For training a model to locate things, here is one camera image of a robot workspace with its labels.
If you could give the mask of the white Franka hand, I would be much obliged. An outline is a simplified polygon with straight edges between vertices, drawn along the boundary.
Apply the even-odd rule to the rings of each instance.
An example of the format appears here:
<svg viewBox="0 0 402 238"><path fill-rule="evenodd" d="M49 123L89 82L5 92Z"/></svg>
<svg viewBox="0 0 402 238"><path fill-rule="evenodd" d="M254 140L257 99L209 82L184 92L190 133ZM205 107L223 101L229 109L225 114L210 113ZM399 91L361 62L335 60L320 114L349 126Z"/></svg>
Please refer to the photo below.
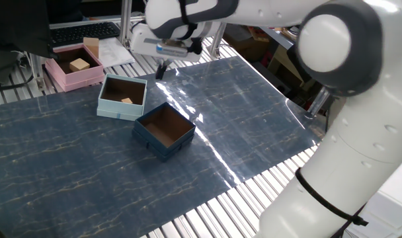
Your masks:
<svg viewBox="0 0 402 238"><path fill-rule="evenodd" d="M137 54L164 59L155 74L155 78L161 80L171 60L198 61L200 59L200 54L190 52L192 43L192 40L159 39L150 31L148 25L139 23L132 27L130 48Z"/></svg>

